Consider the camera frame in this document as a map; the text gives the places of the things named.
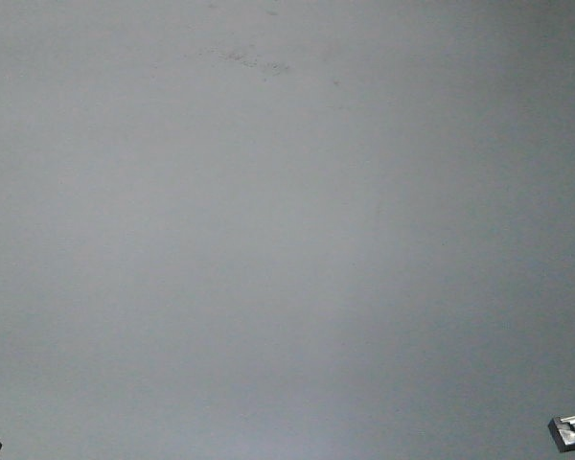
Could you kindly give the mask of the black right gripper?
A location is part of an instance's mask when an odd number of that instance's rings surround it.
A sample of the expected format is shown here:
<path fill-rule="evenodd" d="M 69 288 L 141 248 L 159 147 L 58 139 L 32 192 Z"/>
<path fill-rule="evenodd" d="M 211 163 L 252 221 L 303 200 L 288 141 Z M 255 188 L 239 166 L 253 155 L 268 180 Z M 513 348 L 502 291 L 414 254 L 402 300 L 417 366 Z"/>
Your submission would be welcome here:
<path fill-rule="evenodd" d="M 552 418 L 548 429 L 559 452 L 575 451 L 575 415 Z"/>

